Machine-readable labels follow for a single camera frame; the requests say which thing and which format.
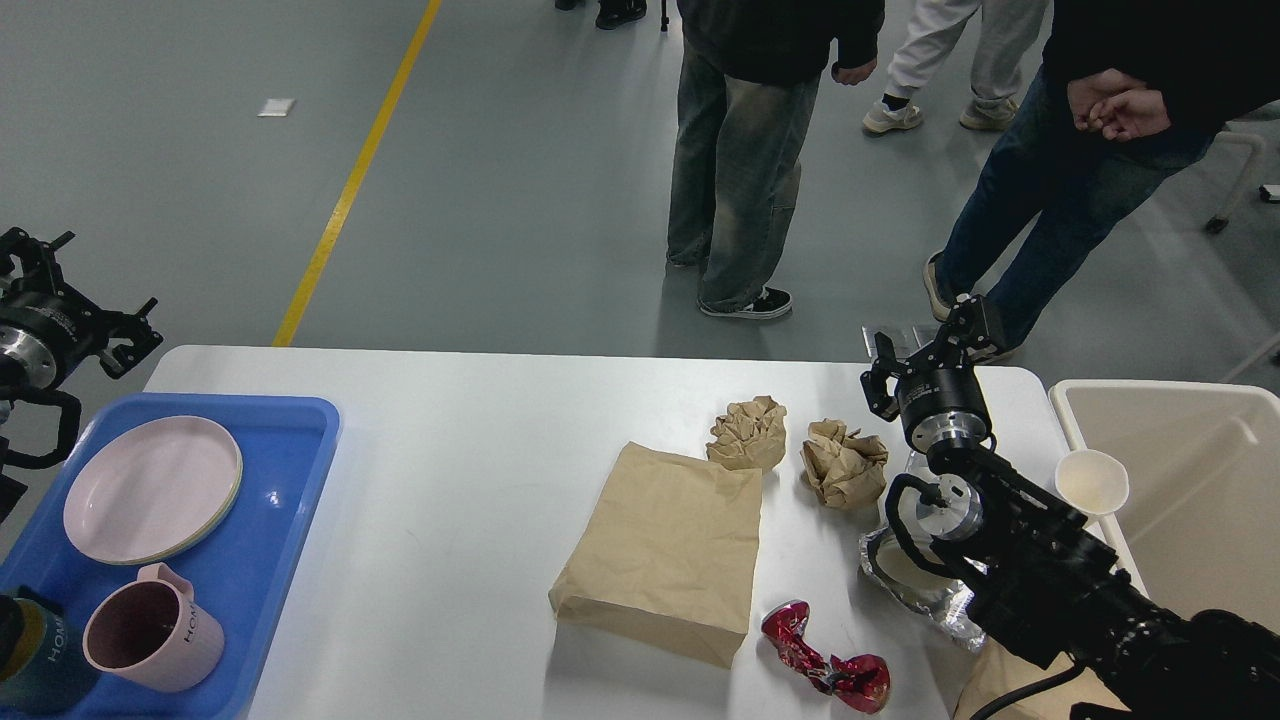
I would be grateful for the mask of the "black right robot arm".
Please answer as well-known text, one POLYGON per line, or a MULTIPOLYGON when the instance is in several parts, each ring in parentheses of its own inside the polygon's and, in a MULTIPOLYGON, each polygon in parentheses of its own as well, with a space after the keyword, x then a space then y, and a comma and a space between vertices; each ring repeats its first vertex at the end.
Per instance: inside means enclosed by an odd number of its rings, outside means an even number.
POLYGON ((895 477, 884 515, 923 571, 972 592, 968 616, 1012 655, 1061 673, 980 707, 988 719, 1085 670, 1120 708, 1079 701, 1074 719, 1275 719, 1277 637, 1226 610, 1179 618, 1146 598, 1084 512, 1032 483, 995 451, 977 359, 1004 348, 1002 323, 979 295, 963 295, 934 338, 909 357, 874 336, 861 374, 872 413, 900 421, 933 480, 895 477))

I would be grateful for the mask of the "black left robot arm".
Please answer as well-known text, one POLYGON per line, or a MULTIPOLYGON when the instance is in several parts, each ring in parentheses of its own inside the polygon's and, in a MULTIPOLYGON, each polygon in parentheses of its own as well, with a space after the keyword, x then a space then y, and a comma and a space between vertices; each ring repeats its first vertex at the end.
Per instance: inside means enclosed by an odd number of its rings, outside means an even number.
POLYGON ((166 337, 155 327, 156 296, 113 307, 68 279, 61 255, 74 231, 40 238, 3 231, 3 529, 31 493, 31 473, 72 455, 84 402, 68 382, 84 365, 110 380, 133 378, 157 359, 166 337))

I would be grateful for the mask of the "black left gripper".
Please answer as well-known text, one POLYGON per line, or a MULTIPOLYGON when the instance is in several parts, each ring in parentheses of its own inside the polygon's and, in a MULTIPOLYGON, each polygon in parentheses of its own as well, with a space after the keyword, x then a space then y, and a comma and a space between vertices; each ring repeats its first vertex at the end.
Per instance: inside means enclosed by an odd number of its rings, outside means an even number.
POLYGON ((156 297, 134 313, 106 311, 72 290, 56 252, 74 237, 65 231, 45 242, 20 227, 1 237, 3 352, 38 389, 58 388, 90 355, 119 380, 164 342, 148 320, 156 297))

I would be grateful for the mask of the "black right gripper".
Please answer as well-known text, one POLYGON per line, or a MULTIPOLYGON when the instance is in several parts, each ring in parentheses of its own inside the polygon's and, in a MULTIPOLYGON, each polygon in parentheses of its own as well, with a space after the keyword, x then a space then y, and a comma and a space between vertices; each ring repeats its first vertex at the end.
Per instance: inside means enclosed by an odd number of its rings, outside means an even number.
POLYGON ((975 369, 1007 355, 1004 322, 986 296, 961 295, 932 340, 910 356, 910 372, 883 331, 872 336, 874 357, 860 383, 869 410, 899 418, 909 447, 928 451, 942 441, 982 445, 993 423, 975 369), (897 380, 895 395, 890 380, 897 380))

